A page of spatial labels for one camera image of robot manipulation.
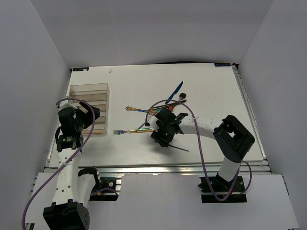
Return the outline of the black spoon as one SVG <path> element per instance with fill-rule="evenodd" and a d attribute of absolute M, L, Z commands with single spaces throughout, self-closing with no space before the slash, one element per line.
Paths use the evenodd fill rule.
<path fill-rule="evenodd" d="M 184 100 L 185 98 L 186 98 L 186 94 L 185 94 L 185 93 L 181 93 L 181 94 L 179 95 L 179 100 L 180 100 L 180 101 Z"/>

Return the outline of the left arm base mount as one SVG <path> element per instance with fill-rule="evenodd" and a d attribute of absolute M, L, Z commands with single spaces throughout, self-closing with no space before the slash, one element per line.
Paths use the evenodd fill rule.
<path fill-rule="evenodd" d="M 118 193 L 116 192 L 116 178 L 115 177 L 101 177 L 96 167 L 86 167 L 78 171 L 78 179 L 83 176 L 90 176 L 94 179 L 94 186 L 90 195 L 90 201 L 116 201 Z"/>

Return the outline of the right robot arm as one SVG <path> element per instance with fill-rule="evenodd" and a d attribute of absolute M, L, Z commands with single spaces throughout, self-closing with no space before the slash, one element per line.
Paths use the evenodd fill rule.
<path fill-rule="evenodd" d="M 255 142 L 253 135 L 233 115 L 222 120 L 200 119 L 187 113 L 173 114 L 162 109 L 155 116 L 148 116 L 147 124 L 154 129 L 151 138 L 162 147 L 168 147 L 176 134 L 199 134 L 216 141 L 224 159 L 217 175 L 210 180 L 216 192 L 228 191 L 234 177 Z"/>

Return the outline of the orange chopstick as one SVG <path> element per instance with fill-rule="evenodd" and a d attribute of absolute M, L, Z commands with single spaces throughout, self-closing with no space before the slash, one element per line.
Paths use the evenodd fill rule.
<path fill-rule="evenodd" d="M 85 135 L 89 135 L 90 133 L 94 134 L 94 135 L 104 134 L 102 131 L 92 131 L 92 132 L 90 132 L 90 131 L 83 131 L 82 133 L 85 134 Z"/>
<path fill-rule="evenodd" d="M 131 131 L 129 132 L 130 134 L 135 134 L 135 133 L 152 133 L 153 130 L 138 130 L 138 131 Z"/>

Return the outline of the iridescent rainbow fork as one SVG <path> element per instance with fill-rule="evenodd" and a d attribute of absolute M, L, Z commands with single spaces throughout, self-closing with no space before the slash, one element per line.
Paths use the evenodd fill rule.
<path fill-rule="evenodd" d="M 113 131 L 113 134 L 114 135 L 123 135 L 123 134 L 126 134 L 126 133 L 129 133 L 131 131 L 138 131 L 138 130 L 153 130 L 151 127 L 148 127 L 148 128 L 143 128 L 143 129 L 133 129 L 133 130 L 114 130 Z"/>

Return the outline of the gold fork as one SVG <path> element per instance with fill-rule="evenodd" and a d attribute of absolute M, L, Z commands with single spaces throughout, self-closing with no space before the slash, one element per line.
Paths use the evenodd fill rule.
<path fill-rule="evenodd" d="M 130 107 L 130 106 L 127 106 L 125 107 L 126 111 L 135 111 L 135 112 L 140 112 L 140 113 L 149 113 L 149 114 L 152 114 L 152 115 L 156 115 L 158 112 L 161 111 L 161 109 L 147 109 L 147 110 L 144 110 L 144 109 L 138 109 L 138 108 L 134 108 L 134 107 Z"/>

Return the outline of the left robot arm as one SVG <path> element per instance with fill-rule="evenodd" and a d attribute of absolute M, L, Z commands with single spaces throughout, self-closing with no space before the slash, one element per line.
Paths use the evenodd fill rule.
<path fill-rule="evenodd" d="M 80 100 L 80 107 L 71 101 L 58 103 L 60 126 L 55 134 L 58 171 L 57 184 L 49 207 L 43 217 L 51 230 L 87 230 L 90 226 L 88 201 L 92 191 L 101 187 L 101 179 L 94 167 L 79 170 L 82 148 L 88 138 L 82 132 L 93 130 L 99 109 Z"/>

